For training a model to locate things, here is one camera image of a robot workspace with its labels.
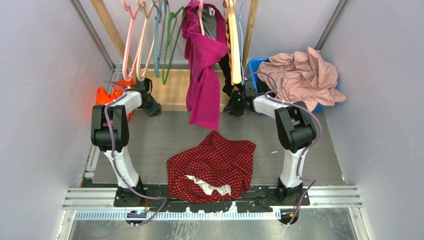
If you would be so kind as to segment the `magenta skirt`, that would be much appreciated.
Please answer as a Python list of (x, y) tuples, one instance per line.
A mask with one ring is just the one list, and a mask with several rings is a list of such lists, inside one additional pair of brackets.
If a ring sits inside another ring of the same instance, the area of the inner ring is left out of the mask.
[(202, 35), (195, 12), (198, 0), (191, 0), (185, 6), (182, 36), (186, 40), (184, 57), (190, 69), (186, 108), (191, 113), (189, 124), (216, 131), (220, 122), (220, 81), (213, 65), (227, 55), (226, 23), (219, 10), (211, 3), (205, 3), (215, 11), (216, 39)]

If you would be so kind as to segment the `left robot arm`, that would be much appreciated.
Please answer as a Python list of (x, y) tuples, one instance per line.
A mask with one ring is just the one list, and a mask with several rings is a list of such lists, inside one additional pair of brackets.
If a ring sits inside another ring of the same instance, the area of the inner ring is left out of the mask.
[(117, 177), (115, 206), (141, 206), (149, 200), (166, 202), (164, 196), (148, 196), (140, 175), (132, 163), (128, 144), (128, 121), (136, 109), (149, 115), (160, 114), (161, 107), (151, 96), (152, 81), (119, 80), (111, 82), (113, 92), (103, 87), (97, 91), (96, 105), (91, 114), (91, 142), (108, 158)]

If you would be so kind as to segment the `light blue hanger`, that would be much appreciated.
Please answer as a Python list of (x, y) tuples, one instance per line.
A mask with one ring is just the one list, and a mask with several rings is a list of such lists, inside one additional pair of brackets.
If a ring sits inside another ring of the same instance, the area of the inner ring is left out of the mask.
[(244, 34), (243, 34), (243, 28), (242, 28), (242, 13), (243, 13), (243, 6), (244, 6), (244, 0), (241, 0), (241, 3), (239, 5), (239, 9), (236, 12), (235, 16), (236, 16), (236, 21), (238, 24), (238, 30), (239, 30), (239, 48), (240, 48), (240, 66), (241, 66), (241, 85), (244, 85), (244, 81), (245, 81), (245, 73), (244, 73), (244, 68), (243, 68), (243, 40), (244, 40)]

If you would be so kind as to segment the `red dotted garment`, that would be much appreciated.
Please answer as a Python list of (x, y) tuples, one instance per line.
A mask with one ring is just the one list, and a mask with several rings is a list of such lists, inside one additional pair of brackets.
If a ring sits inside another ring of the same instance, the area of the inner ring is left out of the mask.
[(167, 160), (169, 195), (190, 203), (240, 197), (251, 185), (256, 147), (252, 141), (229, 140), (212, 131), (198, 146)]

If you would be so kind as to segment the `black skirt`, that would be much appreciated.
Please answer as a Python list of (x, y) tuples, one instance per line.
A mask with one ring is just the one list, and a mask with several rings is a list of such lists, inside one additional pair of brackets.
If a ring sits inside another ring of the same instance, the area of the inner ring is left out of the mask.
[(229, 58), (229, 54), (227, 53), (225, 56), (222, 57), (222, 59), (218, 62), (223, 76), (225, 78), (224, 80), (224, 86), (222, 88), (222, 91), (229, 97), (231, 98), (232, 93), (234, 91), (234, 87), (238, 88), (238, 91), (241, 91), (242, 84), (236, 84), (236, 85), (232, 85), (232, 80), (231, 80), (231, 67), (230, 67), (230, 58)]

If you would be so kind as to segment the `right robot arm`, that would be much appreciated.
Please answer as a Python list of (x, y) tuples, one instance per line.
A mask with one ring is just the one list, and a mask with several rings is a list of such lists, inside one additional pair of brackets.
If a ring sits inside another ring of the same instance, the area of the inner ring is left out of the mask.
[(317, 138), (313, 121), (316, 117), (304, 102), (291, 103), (276, 99), (270, 92), (257, 92), (251, 81), (246, 85), (225, 83), (222, 91), (229, 97), (224, 111), (242, 116), (245, 110), (266, 115), (275, 120), (278, 140), (284, 148), (282, 172), (277, 180), (276, 199), (291, 205), (304, 192), (301, 176), (303, 160)]

